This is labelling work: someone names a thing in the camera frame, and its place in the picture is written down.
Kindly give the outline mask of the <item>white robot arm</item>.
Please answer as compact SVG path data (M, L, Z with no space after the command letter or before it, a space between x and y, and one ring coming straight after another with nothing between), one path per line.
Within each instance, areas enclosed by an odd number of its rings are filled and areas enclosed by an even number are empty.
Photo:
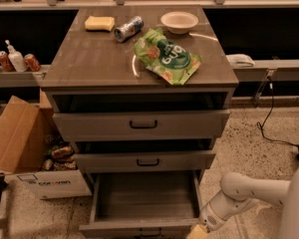
M299 239L299 168L291 180L226 173L220 179L220 190L201 208L199 221L186 239L205 239L231 216L249 210L259 200L283 207L278 239Z

